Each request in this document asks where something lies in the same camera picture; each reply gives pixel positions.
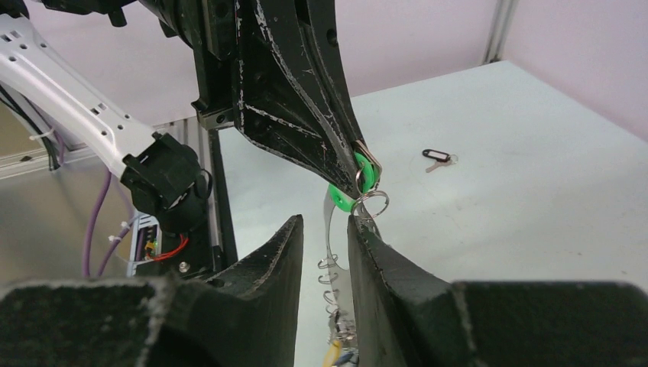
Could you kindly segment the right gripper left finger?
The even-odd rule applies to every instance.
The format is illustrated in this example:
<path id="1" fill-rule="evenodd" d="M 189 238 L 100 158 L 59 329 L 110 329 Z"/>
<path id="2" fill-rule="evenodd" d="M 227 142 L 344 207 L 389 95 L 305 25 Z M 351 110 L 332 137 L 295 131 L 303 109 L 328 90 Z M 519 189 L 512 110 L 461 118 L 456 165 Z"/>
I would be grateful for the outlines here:
<path id="1" fill-rule="evenodd" d="M 3 366 L 292 366 L 303 217 L 217 274 L 30 279 L 1 289 Z"/>

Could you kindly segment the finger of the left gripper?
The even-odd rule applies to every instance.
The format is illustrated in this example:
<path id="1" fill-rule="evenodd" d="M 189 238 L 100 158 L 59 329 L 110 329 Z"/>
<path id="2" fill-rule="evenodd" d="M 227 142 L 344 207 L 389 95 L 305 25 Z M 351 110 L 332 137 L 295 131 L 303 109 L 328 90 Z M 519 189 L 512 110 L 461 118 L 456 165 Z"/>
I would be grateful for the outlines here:
<path id="1" fill-rule="evenodd" d="M 200 118 L 229 110 L 253 145 L 361 195 L 333 1 L 194 1 L 192 49 Z"/>

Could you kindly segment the green capped key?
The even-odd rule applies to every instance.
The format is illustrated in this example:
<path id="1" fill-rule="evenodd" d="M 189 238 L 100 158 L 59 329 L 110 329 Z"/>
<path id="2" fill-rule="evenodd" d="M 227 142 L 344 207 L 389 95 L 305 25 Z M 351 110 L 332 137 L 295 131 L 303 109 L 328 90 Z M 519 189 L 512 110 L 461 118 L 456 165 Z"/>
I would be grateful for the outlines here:
<path id="1" fill-rule="evenodd" d="M 360 152 L 355 152 L 354 156 L 358 164 L 358 170 L 355 174 L 356 189 L 360 194 L 366 194 L 371 190 L 375 190 L 380 180 L 381 169 Z M 352 199 L 332 184 L 328 187 L 328 198 L 335 207 L 345 213 L 350 213 L 358 202 L 357 199 Z"/>

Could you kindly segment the black tagged key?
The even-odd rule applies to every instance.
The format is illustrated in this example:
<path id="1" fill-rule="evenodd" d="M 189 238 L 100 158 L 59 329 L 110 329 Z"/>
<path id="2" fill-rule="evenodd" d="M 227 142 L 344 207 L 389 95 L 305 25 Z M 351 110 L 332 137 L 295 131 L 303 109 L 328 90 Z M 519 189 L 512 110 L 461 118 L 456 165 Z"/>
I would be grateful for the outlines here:
<path id="1" fill-rule="evenodd" d="M 458 156 L 456 154 L 449 154 L 443 151 L 438 151 L 434 149 L 423 149 L 422 156 L 425 158 L 432 159 L 434 163 L 426 169 L 427 173 L 431 173 L 437 168 L 447 167 L 458 162 Z"/>

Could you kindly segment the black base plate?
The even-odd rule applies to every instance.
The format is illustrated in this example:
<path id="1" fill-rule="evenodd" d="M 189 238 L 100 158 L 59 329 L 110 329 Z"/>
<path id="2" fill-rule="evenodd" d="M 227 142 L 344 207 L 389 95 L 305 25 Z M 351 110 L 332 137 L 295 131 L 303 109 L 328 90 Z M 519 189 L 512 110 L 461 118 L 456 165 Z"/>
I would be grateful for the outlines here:
<path id="1" fill-rule="evenodd" d="M 208 199 L 206 219 L 200 227 L 184 236 L 188 243 L 167 260 L 146 260 L 140 239 L 132 240 L 126 271 L 128 276 L 155 276 L 173 272 L 182 278 L 196 278 L 218 273 L 238 260 L 218 131 L 185 127 L 182 132 L 176 133 L 176 137 L 197 153 L 201 167 L 208 171 L 206 176 L 212 182 L 212 192 Z"/>

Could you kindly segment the brass key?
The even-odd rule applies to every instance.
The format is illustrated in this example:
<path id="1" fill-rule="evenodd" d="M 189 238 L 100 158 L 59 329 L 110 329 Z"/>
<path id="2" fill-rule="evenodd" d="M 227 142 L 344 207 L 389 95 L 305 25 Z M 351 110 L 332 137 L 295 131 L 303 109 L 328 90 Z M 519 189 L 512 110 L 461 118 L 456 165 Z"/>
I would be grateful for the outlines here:
<path id="1" fill-rule="evenodd" d="M 322 367 L 336 366 L 336 362 L 341 357 L 342 350 L 342 343 L 339 340 L 334 340 L 325 354 L 324 360 L 322 361 Z"/>

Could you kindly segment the left aluminium frame post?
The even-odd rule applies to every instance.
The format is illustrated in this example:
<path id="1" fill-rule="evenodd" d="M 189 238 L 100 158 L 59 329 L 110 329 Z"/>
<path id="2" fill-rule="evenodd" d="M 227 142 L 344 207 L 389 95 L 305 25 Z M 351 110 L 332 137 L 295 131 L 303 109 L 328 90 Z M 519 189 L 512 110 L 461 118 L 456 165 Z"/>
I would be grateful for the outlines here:
<path id="1" fill-rule="evenodd" d="M 519 0 L 497 0 L 482 58 L 483 64 L 496 63 L 503 59 L 507 36 L 519 2 Z"/>

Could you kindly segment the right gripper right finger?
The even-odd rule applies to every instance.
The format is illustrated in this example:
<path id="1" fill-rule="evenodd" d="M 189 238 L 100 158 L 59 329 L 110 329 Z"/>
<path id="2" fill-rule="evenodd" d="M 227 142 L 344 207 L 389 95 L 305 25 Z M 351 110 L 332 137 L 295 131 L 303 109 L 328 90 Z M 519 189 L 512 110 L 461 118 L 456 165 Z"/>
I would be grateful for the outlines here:
<path id="1" fill-rule="evenodd" d="M 453 281 L 348 219 L 363 366 L 645 366 L 647 295 L 618 281 Z"/>

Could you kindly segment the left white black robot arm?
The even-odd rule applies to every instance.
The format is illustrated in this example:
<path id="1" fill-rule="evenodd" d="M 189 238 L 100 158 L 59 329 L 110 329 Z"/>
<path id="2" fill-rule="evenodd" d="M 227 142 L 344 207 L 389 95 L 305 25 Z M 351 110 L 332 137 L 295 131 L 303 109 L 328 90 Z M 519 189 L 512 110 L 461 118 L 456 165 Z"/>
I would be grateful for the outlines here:
<path id="1" fill-rule="evenodd" d="M 232 121 L 253 145 L 319 175 L 343 198 L 377 187 L 339 53 L 332 1 L 146 1 L 193 51 L 201 122 Z M 164 232 L 206 221 L 197 155 L 136 120 L 38 34 L 22 1 L 1 3 L 1 81 L 63 123 Z"/>

